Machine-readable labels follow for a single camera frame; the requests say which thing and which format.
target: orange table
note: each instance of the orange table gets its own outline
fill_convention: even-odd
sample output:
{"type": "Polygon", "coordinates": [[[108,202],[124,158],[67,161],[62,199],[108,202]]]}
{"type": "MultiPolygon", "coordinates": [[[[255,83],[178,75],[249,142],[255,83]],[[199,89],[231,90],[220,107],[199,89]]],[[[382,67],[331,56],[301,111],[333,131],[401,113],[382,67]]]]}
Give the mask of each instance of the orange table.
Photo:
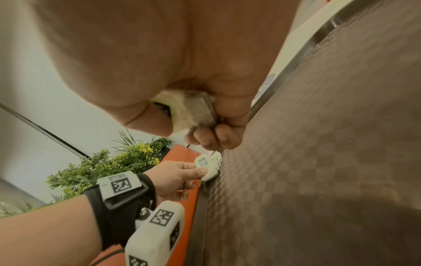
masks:
{"type": "MultiPolygon", "coordinates": [[[[180,162],[190,162],[193,163],[194,159],[198,157],[200,153],[195,152],[189,148],[186,148],[181,145],[175,145],[169,153],[164,157],[162,161],[180,161],[180,162]]],[[[171,257],[167,263],[167,266],[182,266],[184,263],[184,257],[186,255],[187,244],[189,241],[190,229],[192,227],[193,215],[194,215],[194,208],[196,205],[197,200],[197,193],[199,191],[199,181],[197,182],[196,189],[189,191],[189,199],[180,202],[185,210],[185,218],[184,218],[184,230],[180,236],[180,239],[177,245],[174,248],[174,251],[171,254],[171,257]]],[[[106,251],[102,252],[95,260],[99,259],[100,257],[113,252],[121,248],[120,246],[113,246],[106,251]]],[[[116,254],[102,263],[98,264],[98,266],[125,266],[125,256],[124,253],[116,254]]]]}

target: checkered pattern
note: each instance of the checkered pattern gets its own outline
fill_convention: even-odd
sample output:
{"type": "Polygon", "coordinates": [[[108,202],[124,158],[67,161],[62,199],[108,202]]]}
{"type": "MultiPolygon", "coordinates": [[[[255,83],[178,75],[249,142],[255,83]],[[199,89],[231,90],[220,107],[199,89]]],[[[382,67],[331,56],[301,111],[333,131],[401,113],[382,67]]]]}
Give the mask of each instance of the checkered pattern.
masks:
{"type": "Polygon", "coordinates": [[[330,34],[225,151],[205,266],[421,265],[421,1],[330,34]]]}

